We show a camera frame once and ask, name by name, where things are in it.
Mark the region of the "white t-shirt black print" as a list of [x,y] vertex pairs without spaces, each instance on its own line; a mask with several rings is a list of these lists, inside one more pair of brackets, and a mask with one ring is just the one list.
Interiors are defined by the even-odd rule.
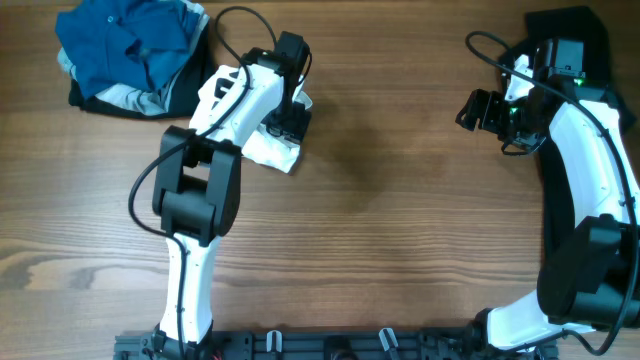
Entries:
[[290,173],[301,152],[301,146],[284,135],[271,135],[267,127],[260,123],[258,117],[266,114],[264,95],[256,99],[252,95],[242,103],[247,107],[241,111],[243,119],[237,127],[235,142],[242,148],[242,154],[257,164]]

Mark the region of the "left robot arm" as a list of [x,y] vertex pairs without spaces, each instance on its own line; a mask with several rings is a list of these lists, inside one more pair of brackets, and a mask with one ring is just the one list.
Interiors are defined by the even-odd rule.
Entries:
[[303,90],[312,60],[303,37],[284,32],[273,50],[253,48],[238,68],[220,67],[199,92],[187,129],[161,139],[152,209],[167,235],[167,304],[149,358],[210,359],[215,258],[240,206],[243,150],[289,172],[311,120]]

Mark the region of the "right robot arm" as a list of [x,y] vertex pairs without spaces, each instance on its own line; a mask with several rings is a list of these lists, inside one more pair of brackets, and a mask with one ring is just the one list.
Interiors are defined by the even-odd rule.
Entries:
[[470,131],[494,133],[507,156],[537,154],[552,238],[536,288],[476,322],[481,349],[530,352],[564,336],[606,337],[639,325],[639,187],[611,92],[586,78],[584,45],[542,42],[502,72],[504,92],[474,91],[457,115]]

